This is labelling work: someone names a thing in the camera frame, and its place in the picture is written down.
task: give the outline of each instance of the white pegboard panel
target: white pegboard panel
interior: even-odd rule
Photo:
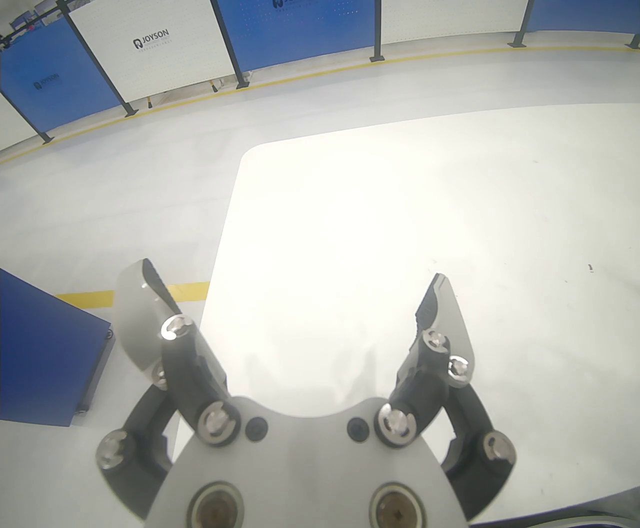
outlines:
[[[382,0],[382,44],[518,31],[527,0]]]
[[[14,110],[13,106],[0,95],[0,150],[35,135],[34,130]]]
[[[126,101],[234,73],[209,0],[95,0],[71,17]]]

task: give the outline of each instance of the gray metal plate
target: gray metal plate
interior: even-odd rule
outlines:
[[[385,401],[368,399],[336,415],[294,418],[247,398],[232,398],[243,417],[238,438],[216,448],[194,436],[167,475],[145,526],[187,526],[189,503],[197,491],[226,481],[243,497],[244,528],[366,528],[371,497],[389,482],[420,497],[429,528],[466,527],[456,496],[421,437],[404,449],[378,440],[373,418]],[[244,433],[255,416],[269,424],[267,436],[257,443]],[[347,434],[353,417],[369,424],[369,438],[361,444]]]

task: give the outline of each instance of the white table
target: white table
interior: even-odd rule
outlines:
[[[433,274],[518,461],[491,520],[640,484],[640,105],[516,108],[268,143],[243,157],[201,329],[283,413],[387,396]],[[442,457],[442,416],[426,433]]]

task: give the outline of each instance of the gray floor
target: gray floor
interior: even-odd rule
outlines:
[[[639,102],[640,55],[531,51],[410,61],[240,92],[124,121],[0,165],[0,267],[51,293],[113,288],[149,257],[168,283],[210,278],[250,148],[420,117]],[[527,131],[512,123],[513,134]],[[201,303],[187,307],[194,314]],[[109,318],[109,310],[96,310]],[[116,348],[83,423],[0,422],[0,524],[135,526],[93,463],[147,386]]]

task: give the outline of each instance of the black metal post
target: black metal post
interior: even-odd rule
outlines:
[[[522,25],[520,26],[520,31],[516,33],[516,36],[513,39],[513,42],[509,42],[508,44],[511,47],[526,47],[522,43],[522,38],[524,34],[527,32],[527,26],[529,25],[529,19],[531,18],[531,12],[533,11],[533,4],[535,0],[529,0],[527,2],[527,8],[524,10],[524,18],[522,19]]]
[[[374,0],[374,30],[373,57],[369,57],[369,60],[371,62],[383,61],[385,58],[380,51],[382,41],[382,0]]]
[[[229,53],[229,58],[231,59],[231,65],[234,67],[234,72],[236,73],[236,79],[238,81],[236,90],[238,88],[246,88],[247,86],[249,86],[249,81],[244,79],[244,75],[242,75],[242,71],[240,70],[236,52],[234,51],[234,46],[231,44],[231,38],[229,37],[229,32],[227,31],[227,26],[225,25],[225,19],[222,18],[222,11],[220,11],[218,0],[211,0],[211,7],[213,7],[213,12],[216,16],[216,20],[218,21],[218,26],[220,27],[220,33],[222,33],[222,40],[225,41],[225,46],[227,46],[227,53]]]
[[[640,49],[638,48],[638,45],[640,44],[640,33],[636,33],[634,35],[634,37],[631,39],[631,43],[630,44],[625,44],[625,46],[631,48],[631,49]]]
[[[22,113],[22,111],[15,105],[13,104],[13,101],[7,96],[7,94],[5,94],[5,92],[2,91],[2,89],[0,88],[0,94],[7,100],[7,102],[13,106],[13,109],[18,112],[18,114],[20,114],[20,117],[22,117],[22,119],[24,119],[27,124],[36,131],[36,133],[42,138],[42,141],[44,141],[43,145],[46,145],[47,143],[49,143],[53,138],[50,138],[46,132],[40,132],[35,125],[29,121],[29,118]]]
[[[89,48],[89,45],[86,43],[86,40],[84,39],[82,34],[80,34],[80,31],[78,31],[78,28],[75,22],[71,19],[71,16],[69,14],[69,6],[65,4],[64,0],[56,0],[56,4],[58,5],[58,8],[60,9],[60,11],[62,11],[62,15],[64,16],[65,20],[69,24],[69,27],[71,28],[71,30],[74,32],[76,38],[80,41],[80,44],[82,44],[82,47],[86,51],[87,55],[89,55],[89,57],[93,61],[93,64],[102,75],[102,78],[105,80],[105,82],[109,85],[109,88],[111,88],[111,91],[118,98],[118,101],[120,101],[120,104],[122,105],[122,107],[127,111],[127,115],[125,117],[130,117],[136,112],[138,112],[138,110],[133,110],[131,105],[122,98],[122,96],[120,95],[120,92],[111,82],[111,79],[107,75],[107,72],[104,71],[104,68],[102,68],[102,65],[98,62],[98,59],[93,54],[93,51],[91,51],[91,48]]]

